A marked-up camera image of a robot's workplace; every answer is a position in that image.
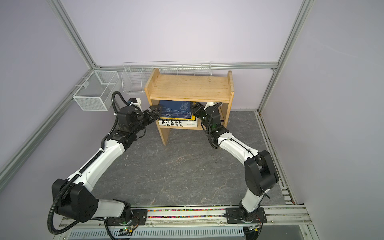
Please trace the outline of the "yellow book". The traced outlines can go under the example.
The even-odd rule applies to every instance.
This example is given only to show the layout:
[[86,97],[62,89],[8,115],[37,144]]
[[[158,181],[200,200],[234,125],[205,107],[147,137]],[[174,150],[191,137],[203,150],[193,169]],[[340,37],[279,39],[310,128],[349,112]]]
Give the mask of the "yellow book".
[[161,117],[159,120],[170,120],[170,121],[188,121],[188,122],[193,122],[196,120],[196,117],[192,117],[191,119],[183,119],[183,118],[170,118],[170,117]]

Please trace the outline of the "dark blue book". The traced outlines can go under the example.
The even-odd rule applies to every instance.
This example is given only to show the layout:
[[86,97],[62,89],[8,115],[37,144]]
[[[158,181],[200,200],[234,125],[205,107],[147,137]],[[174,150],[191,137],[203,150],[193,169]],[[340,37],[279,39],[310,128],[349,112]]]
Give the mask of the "dark blue book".
[[165,119],[191,119],[192,103],[185,101],[160,100],[159,105],[163,107],[162,118]]

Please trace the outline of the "white book black lettering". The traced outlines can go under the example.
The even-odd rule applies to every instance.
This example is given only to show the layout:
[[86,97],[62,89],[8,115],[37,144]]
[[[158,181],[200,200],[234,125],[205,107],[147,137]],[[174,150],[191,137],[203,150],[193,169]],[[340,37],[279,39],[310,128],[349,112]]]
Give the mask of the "white book black lettering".
[[198,126],[198,120],[194,121],[182,121],[172,119],[160,119],[158,120],[160,126],[176,127],[176,128],[196,128]]

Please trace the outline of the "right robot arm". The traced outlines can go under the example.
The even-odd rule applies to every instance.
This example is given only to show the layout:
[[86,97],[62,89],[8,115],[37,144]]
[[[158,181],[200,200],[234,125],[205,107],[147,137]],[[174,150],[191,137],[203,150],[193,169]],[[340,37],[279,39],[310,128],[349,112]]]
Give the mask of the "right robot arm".
[[235,221],[260,225],[266,222],[265,211],[260,206],[263,198],[279,182],[276,166],[271,154],[258,151],[242,143],[221,123],[219,103],[192,103],[192,115],[201,120],[201,126],[214,149],[221,148],[234,156],[243,166],[247,192],[239,203],[239,210],[227,216]]

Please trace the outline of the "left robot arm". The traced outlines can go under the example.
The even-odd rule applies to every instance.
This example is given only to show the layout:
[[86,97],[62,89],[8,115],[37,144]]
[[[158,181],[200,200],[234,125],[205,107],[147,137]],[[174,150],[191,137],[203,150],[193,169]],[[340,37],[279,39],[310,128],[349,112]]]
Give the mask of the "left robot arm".
[[154,105],[142,111],[138,101],[126,101],[119,91],[112,93],[111,103],[115,121],[98,151],[68,178],[57,179],[52,185],[47,228],[53,235],[88,221],[103,221],[105,225],[114,221],[128,226],[135,217],[130,203],[97,199],[92,191],[110,165],[139,139],[137,134],[161,117],[163,107]]

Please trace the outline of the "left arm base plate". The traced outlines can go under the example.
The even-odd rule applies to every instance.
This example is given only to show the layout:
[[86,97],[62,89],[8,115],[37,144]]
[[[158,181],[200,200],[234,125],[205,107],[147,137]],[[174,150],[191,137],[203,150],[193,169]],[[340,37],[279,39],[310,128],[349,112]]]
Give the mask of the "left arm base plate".
[[143,226],[146,224],[148,215],[147,209],[131,209],[126,218],[125,215],[119,218],[107,218],[108,226]]

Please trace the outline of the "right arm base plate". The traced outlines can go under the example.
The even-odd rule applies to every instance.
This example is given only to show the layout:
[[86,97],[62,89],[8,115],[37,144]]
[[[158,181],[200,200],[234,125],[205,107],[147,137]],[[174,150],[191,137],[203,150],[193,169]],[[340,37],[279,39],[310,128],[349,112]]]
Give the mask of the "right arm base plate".
[[249,213],[245,209],[226,208],[224,217],[227,219],[228,224],[265,224],[267,223],[267,217],[265,210],[262,207],[257,208],[253,212]]

